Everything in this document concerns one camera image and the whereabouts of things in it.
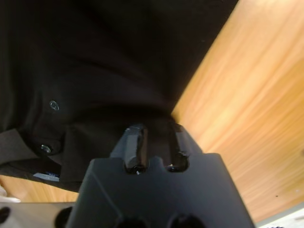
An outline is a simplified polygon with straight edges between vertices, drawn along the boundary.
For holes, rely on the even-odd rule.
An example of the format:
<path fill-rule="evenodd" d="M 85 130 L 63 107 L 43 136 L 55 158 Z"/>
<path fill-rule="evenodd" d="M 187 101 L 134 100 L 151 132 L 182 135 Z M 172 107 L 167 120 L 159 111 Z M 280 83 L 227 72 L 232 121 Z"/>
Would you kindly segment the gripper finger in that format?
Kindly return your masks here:
<path fill-rule="evenodd" d="M 143 124 L 129 126 L 111 152 L 110 158 L 122 159 L 127 173 L 145 172 L 149 165 L 147 139 L 148 130 Z"/>
<path fill-rule="evenodd" d="M 186 171 L 190 166 L 190 157 L 203 153 L 188 131 L 176 122 L 169 123 L 169 149 L 167 171 Z"/>

